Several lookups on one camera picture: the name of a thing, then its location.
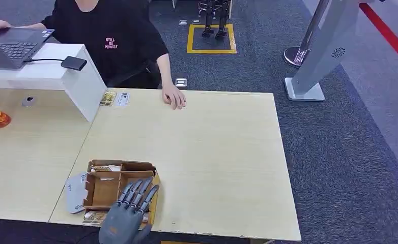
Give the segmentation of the person's left hand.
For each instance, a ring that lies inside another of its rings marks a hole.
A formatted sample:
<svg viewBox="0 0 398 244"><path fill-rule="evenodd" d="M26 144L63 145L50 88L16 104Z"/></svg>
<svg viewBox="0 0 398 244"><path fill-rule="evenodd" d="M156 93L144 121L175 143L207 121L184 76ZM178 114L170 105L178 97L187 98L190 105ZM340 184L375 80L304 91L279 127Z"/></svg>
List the person's left hand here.
<svg viewBox="0 0 398 244"><path fill-rule="evenodd" d="M186 106L186 97L173 84L162 85L162 98L164 103L169 104L173 110L183 109Z"/></svg>

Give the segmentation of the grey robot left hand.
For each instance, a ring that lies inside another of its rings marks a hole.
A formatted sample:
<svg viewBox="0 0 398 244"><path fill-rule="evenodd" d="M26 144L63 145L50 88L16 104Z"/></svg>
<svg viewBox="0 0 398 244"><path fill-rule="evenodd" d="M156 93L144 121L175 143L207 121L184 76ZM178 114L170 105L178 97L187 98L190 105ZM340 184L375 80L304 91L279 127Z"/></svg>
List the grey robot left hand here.
<svg viewBox="0 0 398 244"><path fill-rule="evenodd" d="M130 182L111 206L99 230L99 243L140 243L151 231L152 224L141 224L145 213L159 190L154 178L141 178Z"/></svg>

